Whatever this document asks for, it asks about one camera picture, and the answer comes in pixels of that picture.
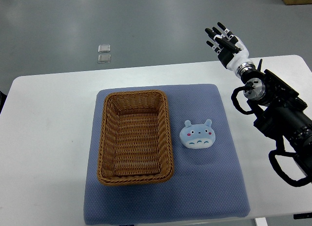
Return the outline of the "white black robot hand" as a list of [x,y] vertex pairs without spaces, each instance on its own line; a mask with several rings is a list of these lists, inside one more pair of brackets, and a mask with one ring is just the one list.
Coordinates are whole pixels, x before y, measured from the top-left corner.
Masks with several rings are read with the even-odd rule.
[[221,22],[217,23],[221,31],[215,27],[206,28],[205,32],[211,41],[206,41],[215,53],[221,64],[230,71],[235,71],[239,65],[248,62],[249,52],[239,37],[234,35]]

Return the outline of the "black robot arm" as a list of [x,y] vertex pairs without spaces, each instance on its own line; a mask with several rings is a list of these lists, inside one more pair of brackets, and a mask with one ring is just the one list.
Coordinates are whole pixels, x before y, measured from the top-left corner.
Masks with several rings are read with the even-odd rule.
[[[254,114],[253,125],[266,137],[275,140],[276,148],[269,152],[269,161],[286,183],[302,187],[312,181],[312,120],[304,114],[307,104],[287,83],[251,61],[240,64],[235,74],[244,86],[234,89],[231,100],[245,115]],[[305,177],[290,178],[276,157],[291,157]]]

